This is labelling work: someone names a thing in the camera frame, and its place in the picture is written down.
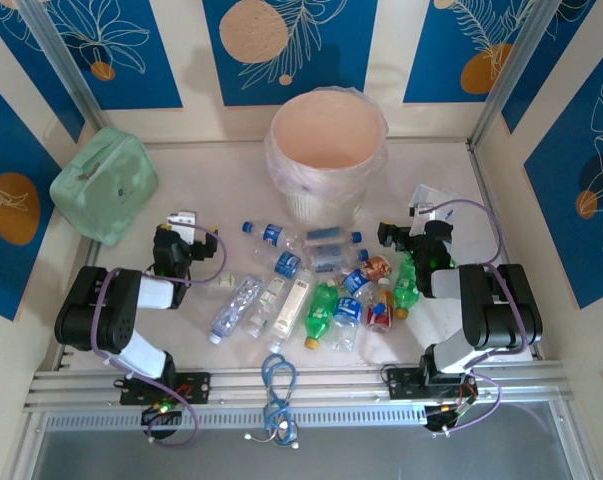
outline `blue cable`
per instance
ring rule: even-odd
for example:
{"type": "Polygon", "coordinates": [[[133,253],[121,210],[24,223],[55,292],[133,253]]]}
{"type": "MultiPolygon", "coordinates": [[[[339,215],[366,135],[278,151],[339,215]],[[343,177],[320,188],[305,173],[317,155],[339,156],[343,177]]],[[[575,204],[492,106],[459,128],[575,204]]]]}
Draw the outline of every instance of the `blue cable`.
{"type": "Polygon", "coordinates": [[[292,420],[289,403],[292,390],[294,390],[294,387],[297,384],[297,369],[294,368],[294,365],[290,362],[287,362],[283,355],[273,353],[265,359],[261,366],[261,378],[268,391],[268,403],[263,407],[265,432],[268,437],[270,437],[273,435],[273,432],[285,431],[283,437],[274,434],[273,440],[277,445],[287,447],[297,438],[296,425],[292,420]],[[285,399],[279,398],[272,385],[275,373],[281,369],[289,370],[292,375],[292,380],[290,381],[290,386],[288,387],[288,393],[285,399]],[[280,426],[283,421],[287,422],[287,428],[285,429],[282,429],[280,426]]]}

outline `green plastic box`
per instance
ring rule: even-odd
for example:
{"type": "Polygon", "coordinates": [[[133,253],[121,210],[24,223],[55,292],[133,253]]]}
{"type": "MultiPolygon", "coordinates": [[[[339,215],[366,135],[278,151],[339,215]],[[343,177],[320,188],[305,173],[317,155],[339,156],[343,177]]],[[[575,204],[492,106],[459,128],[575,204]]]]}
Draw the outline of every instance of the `green plastic box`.
{"type": "Polygon", "coordinates": [[[54,179],[50,196],[79,232],[114,246],[157,184],[156,171],[141,141],[106,127],[54,179]]]}

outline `water bottle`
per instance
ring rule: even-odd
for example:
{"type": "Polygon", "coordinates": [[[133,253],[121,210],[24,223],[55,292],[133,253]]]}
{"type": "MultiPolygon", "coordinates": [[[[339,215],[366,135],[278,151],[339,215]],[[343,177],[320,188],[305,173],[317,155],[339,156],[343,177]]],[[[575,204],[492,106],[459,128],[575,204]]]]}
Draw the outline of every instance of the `water bottle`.
{"type": "Polygon", "coordinates": [[[270,340],[268,349],[272,353],[279,353],[281,344],[290,338],[297,320],[307,313],[314,285],[312,272],[301,269],[292,283],[290,293],[285,299],[277,319],[268,331],[270,340]]]}
{"type": "Polygon", "coordinates": [[[371,332],[385,333],[392,328],[394,315],[394,296],[390,291],[390,280],[379,279],[379,288],[373,304],[368,308],[368,319],[365,324],[371,332]]]}
{"type": "Polygon", "coordinates": [[[319,346],[319,339],[330,328],[330,319],[334,314],[339,299],[339,290],[334,280],[320,284],[314,291],[310,312],[305,319],[307,337],[305,346],[315,350],[319,346]]]}
{"type": "Polygon", "coordinates": [[[266,221],[244,222],[242,230],[254,235],[280,250],[294,251],[300,246],[299,234],[288,227],[280,227],[266,221]]]}
{"type": "Polygon", "coordinates": [[[248,322],[243,323],[250,335],[258,338],[268,324],[271,324],[277,318],[291,286],[292,282],[285,278],[277,276],[272,279],[268,288],[259,297],[256,312],[248,322]]]}
{"type": "Polygon", "coordinates": [[[252,252],[252,258],[285,278],[294,277],[302,267],[301,259],[292,252],[287,250],[281,252],[281,250],[264,242],[257,243],[252,252]]]}
{"type": "Polygon", "coordinates": [[[346,270],[343,287],[362,305],[370,305],[376,294],[376,285],[365,278],[361,269],[346,270]]]}
{"type": "Polygon", "coordinates": [[[245,316],[250,305],[259,297],[265,287],[263,280],[255,275],[246,275],[232,291],[230,298],[212,320],[210,341],[215,345],[230,336],[237,323],[245,316]]]}
{"type": "Polygon", "coordinates": [[[310,270],[316,273],[338,272],[354,268],[370,255],[366,249],[357,250],[352,245],[323,245],[305,249],[310,270]]]}
{"type": "Polygon", "coordinates": [[[361,323],[361,304],[354,298],[341,297],[337,302],[332,319],[334,335],[332,348],[334,350],[352,351],[361,323]]]}
{"type": "Polygon", "coordinates": [[[361,243],[361,232],[346,232],[341,227],[312,230],[305,234],[303,245],[316,247],[321,245],[339,245],[342,243],[361,243]]]}
{"type": "Polygon", "coordinates": [[[419,301],[417,274],[412,255],[406,254],[399,268],[399,277],[394,287],[395,314],[398,319],[408,318],[408,311],[419,301]]]}

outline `blue label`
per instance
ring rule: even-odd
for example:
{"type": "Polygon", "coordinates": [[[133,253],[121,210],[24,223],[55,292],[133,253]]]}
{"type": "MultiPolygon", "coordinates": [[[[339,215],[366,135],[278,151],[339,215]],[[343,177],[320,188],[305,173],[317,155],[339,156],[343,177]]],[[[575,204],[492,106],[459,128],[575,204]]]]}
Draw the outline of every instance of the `blue label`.
{"type": "Polygon", "coordinates": [[[368,283],[368,279],[363,276],[358,268],[343,280],[343,286],[350,292],[350,295],[354,295],[366,283],[368,283]]]}
{"type": "Polygon", "coordinates": [[[313,230],[308,232],[306,238],[308,240],[321,240],[324,238],[334,238],[341,235],[341,227],[324,228],[322,230],[313,230]]]}
{"type": "Polygon", "coordinates": [[[334,310],[334,316],[342,315],[350,318],[354,323],[361,323],[361,304],[354,298],[341,297],[334,310]]]}
{"type": "Polygon", "coordinates": [[[274,266],[274,271],[286,278],[294,277],[301,259],[290,252],[283,252],[274,266]]]}
{"type": "Polygon", "coordinates": [[[317,247],[314,251],[314,266],[317,273],[333,272],[342,262],[343,249],[340,245],[317,247]]]}
{"type": "Polygon", "coordinates": [[[282,227],[271,223],[267,226],[265,232],[263,232],[263,239],[270,245],[274,245],[276,247],[277,243],[279,243],[279,235],[281,234],[281,230],[283,230],[282,227]]]}

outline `green plastic bottle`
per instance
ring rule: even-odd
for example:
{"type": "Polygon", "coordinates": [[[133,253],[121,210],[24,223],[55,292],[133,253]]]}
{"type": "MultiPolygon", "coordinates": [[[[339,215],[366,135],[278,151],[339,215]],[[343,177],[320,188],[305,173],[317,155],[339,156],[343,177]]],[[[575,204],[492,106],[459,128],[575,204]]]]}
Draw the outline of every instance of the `green plastic bottle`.
{"type": "Polygon", "coordinates": [[[399,269],[399,278],[394,287],[394,315],[396,318],[405,320],[408,311],[419,301],[419,289],[417,288],[417,274],[412,260],[412,255],[406,254],[399,269]]]}
{"type": "Polygon", "coordinates": [[[310,305],[308,318],[305,320],[305,330],[308,336],[305,346],[312,350],[319,346],[319,339],[330,328],[330,318],[339,300],[339,290],[334,280],[328,280],[317,287],[310,305]]]}

